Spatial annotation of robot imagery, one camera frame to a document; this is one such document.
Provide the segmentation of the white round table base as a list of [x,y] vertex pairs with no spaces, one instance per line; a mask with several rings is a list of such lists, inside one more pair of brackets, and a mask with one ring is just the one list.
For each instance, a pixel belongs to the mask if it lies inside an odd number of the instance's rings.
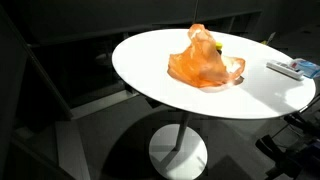
[[179,125],[158,129],[149,143],[149,157],[155,170],[167,180],[196,180],[205,170],[207,147],[201,136],[187,127],[181,148],[175,149]]

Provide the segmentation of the table pedestal pole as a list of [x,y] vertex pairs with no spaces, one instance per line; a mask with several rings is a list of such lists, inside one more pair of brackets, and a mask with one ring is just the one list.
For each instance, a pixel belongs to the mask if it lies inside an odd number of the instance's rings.
[[178,134],[177,134],[177,140],[176,140],[176,146],[175,146],[176,151],[179,151],[181,149],[184,134],[185,134],[186,128],[188,126],[189,120],[190,120],[190,114],[187,112],[184,112],[182,115],[182,120],[181,120]]

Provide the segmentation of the yellow green small object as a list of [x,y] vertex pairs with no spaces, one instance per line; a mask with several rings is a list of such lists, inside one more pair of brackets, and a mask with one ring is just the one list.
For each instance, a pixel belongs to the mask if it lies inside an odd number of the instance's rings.
[[221,50],[222,47],[223,47],[222,43],[216,42],[216,49],[217,49],[217,50]]

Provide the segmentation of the orange plastic bag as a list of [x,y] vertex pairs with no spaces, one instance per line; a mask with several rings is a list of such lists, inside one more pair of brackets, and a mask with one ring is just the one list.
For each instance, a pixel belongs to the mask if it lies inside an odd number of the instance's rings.
[[203,24],[193,24],[187,32],[190,45],[171,54],[167,73],[174,79],[197,88],[222,86],[237,80],[246,61],[219,53],[217,42]]

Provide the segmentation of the blue tissue packet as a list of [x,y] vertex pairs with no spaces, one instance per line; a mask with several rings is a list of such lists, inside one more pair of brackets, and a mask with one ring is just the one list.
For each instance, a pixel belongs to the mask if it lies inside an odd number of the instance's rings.
[[290,62],[290,66],[301,70],[307,78],[313,79],[320,76],[320,66],[305,59],[293,59]]

